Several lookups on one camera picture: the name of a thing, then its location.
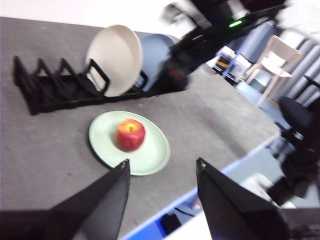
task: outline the light green plate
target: light green plate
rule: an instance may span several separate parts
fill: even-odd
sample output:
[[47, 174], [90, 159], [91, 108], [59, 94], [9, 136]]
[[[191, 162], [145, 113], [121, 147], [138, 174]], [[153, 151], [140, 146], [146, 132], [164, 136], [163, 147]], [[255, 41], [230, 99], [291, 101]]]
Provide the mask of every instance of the light green plate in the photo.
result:
[[[125, 119], [137, 120], [145, 129], [142, 145], [131, 152], [115, 145], [117, 126]], [[109, 111], [97, 116], [89, 127], [89, 141], [99, 158], [112, 168], [129, 159], [131, 175], [157, 173], [170, 158], [170, 146], [164, 133], [148, 119], [128, 111]]]

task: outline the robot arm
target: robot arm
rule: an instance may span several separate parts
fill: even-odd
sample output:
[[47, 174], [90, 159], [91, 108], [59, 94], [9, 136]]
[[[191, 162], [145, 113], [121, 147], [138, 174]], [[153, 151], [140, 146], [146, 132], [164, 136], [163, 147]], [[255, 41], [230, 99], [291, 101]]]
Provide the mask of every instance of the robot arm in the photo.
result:
[[[277, 13], [285, 8], [284, 1], [269, 0], [261, 3], [257, 0], [241, 0], [243, 6], [253, 12], [234, 20], [226, 0], [192, 0], [207, 23], [203, 24], [202, 21], [198, 24], [196, 18], [187, 14], [196, 27], [171, 47], [170, 58], [163, 63], [157, 76], [158, 81], [148, 94], [153, 96], [157, 91], [165, 93], [172, 92], [172, 89], [184, 90], [188, 85], [189, 74], [214, 58], [230, 41], [247, 34], [261, 23], [274, 19]], [[167, 9], [178, 14], [183, 13], [173, 4]]]

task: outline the blue plate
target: blue plate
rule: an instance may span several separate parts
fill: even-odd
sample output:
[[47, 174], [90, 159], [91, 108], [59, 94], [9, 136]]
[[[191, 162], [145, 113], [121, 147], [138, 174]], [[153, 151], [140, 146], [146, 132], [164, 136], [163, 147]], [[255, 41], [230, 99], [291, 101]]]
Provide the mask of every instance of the blue plate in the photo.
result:
[[[157, 73], [161, 69], [162, 62], [169, 58], [169, 47], [175, 44], [174, 40], [163, 34], [148, 34], [141, 39], [142, 46], [142, 70], [148, 76], [148, 82], [143, 88], [147, 92], [157, 80]], [[135, 85], [139, 87], [143, 78], [139, 76]]]

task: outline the white chair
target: white chair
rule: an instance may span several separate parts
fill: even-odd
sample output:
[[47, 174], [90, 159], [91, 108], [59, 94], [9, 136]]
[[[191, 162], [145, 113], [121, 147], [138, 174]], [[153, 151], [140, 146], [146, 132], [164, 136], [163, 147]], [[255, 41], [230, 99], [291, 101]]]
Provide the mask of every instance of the white chair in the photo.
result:
[[286, 72], [286, 70], [290, 67], [290, 64], [297, 63], [302, 56], [300, 51], [288, 46], [276, 35], [273, 35], [269, 39], [257, 63], [254, 64], [243, 77], [245, 82], [250, 84], [261, 70], [272, 75], [271, 81], [256, 104], [257, 107], [262, 105], [270, 93], [274, 95], [285, 83], [285, 80], [291, 77], [291, 74]]

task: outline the white plate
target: white plate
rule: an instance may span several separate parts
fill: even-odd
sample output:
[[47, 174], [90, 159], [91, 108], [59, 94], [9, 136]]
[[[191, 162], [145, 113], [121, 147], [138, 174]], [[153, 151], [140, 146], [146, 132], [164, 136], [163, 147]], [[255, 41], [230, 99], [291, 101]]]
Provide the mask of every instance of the white plate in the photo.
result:
[[[145, 129], [142, 145], [131, 152], [122, 151], [115, 145], [117, 126], [125, 119], [137, 120]], [[170, 158], [170, 146], [164, 133], [148, 119], [128, 111], [109, 111], [97, 116], [89, 127], [89, 141], [98, 157], [112, 168], [129, 159], [132, 175], [157, 173]]]
[[[93, 39], [86, 55], [86, 63], [93, 59], [109, 77], [105, 96], [119, 96], [135, 83], [142, 66], [142, 47], [138, 36], [129, 28], [114, 25], [101, 30]], [[105, 87], [104, 79], [91, 68], [87, 77], [95, 88]]]

